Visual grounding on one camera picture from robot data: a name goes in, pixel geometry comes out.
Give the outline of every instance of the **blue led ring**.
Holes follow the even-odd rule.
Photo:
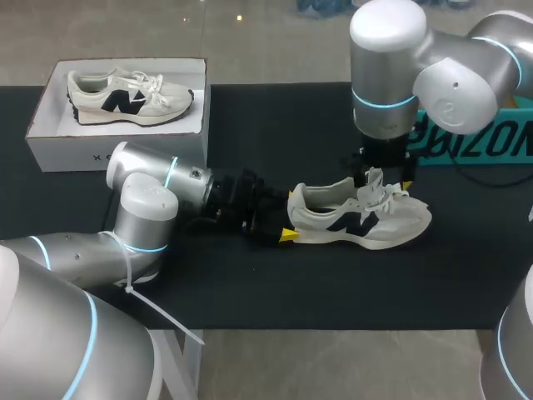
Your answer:
[[[520,386],[518,386],[518,383],[516,383],[515,379],[511,375],[511,371],[509,371],[509,368],[507,367],[506,360],[503,357],[503,351],[501,350],[501,324],[503,323],[503,318],[506,315],[506,313],[507,313],[507,309],[504,311],[503,315],[501,316],[500,325],[498,325],[498,353],[500,354],[501,366],[506,371],[509,381],[515,387],[518,394],[520,394],[524,400],[530,400],[530,398],[526,396],[524,391],[521,389]]]
[[[137,248],[137,247],[133,247],[133,246],[128,246],[127,244],[124,244],[124,247],[127,248],[128,250],[132,250],[133,252],[137,252],[137,253],[139,253],[139,252],[140,253],[159,253],[159,252],[162,252],[164,249],[166,249],[168,247],[168,245],[166,244],[163,247],[153,248],[153,249]]]
[[[170,164],[170,168],[168,168],[167,179],[165,179],[165,188],[168,188],[168,183],[170,182],[170,176],[172,175],[172,170],[176,166],[176,163],[177,163],[177,157],[172,157],[172,164]]]
[[[44,256],[44,262],[47,266],[47,270],[52,271],[52,269],[50,268],[50,257],[48,256],[47,248],[44,247],[44,244],[41,242],[41,239],[39,239],[38,237],[30,236],[30,238],[33,239],[35,242],[37,242],[37,244],[41,248],[42,255]]]
[[[520,65],[520,61],[518,61],[518,57],[516,56],[516,54],[514,54],[513,51],[510,48],[508,48],[505,44],[501,44],[500,42],[494,39],[489,39],[488,37],[473,37],[472,39],[482,40],[484,42],[494,44],[495,46],[499,48],[503,48],[506,52],[509,53],[511,58],[515,60],[516,66],[518,67],[518,85],[516,85],[516,87],[518,88],[522,83],[522,66]]]
[[[91,333],[89,334],[89,342],[87,343],[87,349],[85,350],[85,354],[83,355],[80,368],[77,370],[76,376],[72,380],[72,383],[70,384],[70,387],[68,388],[67,392],[63,396],[62,400],[70,400],[72,398],[72,395],[76,392],[76,389],[79,386],[80,382],[82,381],[85,371],[87,370],[87,365],[89,365],[89,361],[91,360],[92,350],[94,349],[94,343],[97,340],[97,329],[98,329],[97,308],[94,304],[94,301],[91,298],[91,295],[87,292],[84,292],[84,293],[87,296],[87,299],[89,300],[89,305],[91,306]]]
[[[359,96],[357,96],[357,93],[353,90],[353,88],[351,89],[351,92],[356,97],[356,99],[359,100],[359,102],[365,104],[366,106],[372,107],[372,108],[381,108],[381,109],[404,106],[416,97],[416,96],[412,96],[412,97],[407,98],[407,100],[404,100],[403,102],[396,102],[394,104],[375,104],[373,102],[368,102],[367,100],[364,100],[363,98],[360,98]]]

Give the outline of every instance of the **shoe box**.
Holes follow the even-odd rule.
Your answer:
[[[119,67],[161,74],[194,92],[194,101],[183,118],[155,127],[130,122],[83,126],[67,97],[67,75],[105,74]],[[205,167],[209,124],[209,82],[204,58],[105,58],[59,61],[42,92],[27,130],[26,140],[44,172],[107,169],[113,149],[120,142],[150,147]]]

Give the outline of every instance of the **black table mat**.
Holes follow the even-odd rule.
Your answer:
[[[97,232],[107,209],[103,172],[40,172],[24,135],[41,91],[0,89],[0,238]],[[212,87],[209,166],[219,176],[249,168],[278,188],[333,183],[357,140],[347,83]],[[467,169],[505,182],[532,168]],[[270,249],[194,228],[137,289],[190,328],[493,328],[533,263],[533,182],[495,190],[452,166],[421,167],[411,195],[434,218],[416,245]],[[94,292],[149,328],[171,327],[117,288]]]

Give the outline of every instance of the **gray floor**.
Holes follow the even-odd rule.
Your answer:
[[[213,83],[348,81],[349,17],[313,20],[295,3],[0,0],[0,85],[42,85],[58,59],[89,57],[207,57]],[[533,15],[530,0],[478,3],[426,11],[460,34],[498,9]],[[206,342],[201,400],[479,398],[474,331],[210,331]]]

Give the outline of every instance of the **sneaker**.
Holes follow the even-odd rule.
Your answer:
[[[129,122],[153,127],[176,121],[194,99],[191,89],[163,82],[163,76],[116,68],[105,75],[71,71],[68,98],[80,125]]]
[[[383,172],[372,168],[367,184],[356,188],[352,177],[325,187],[300,183],[287,203],[300,236],[296,243],[349,241],[371,250],[393,248],[418,237],[431,222],[427,204],[402,191],[383,187]]]

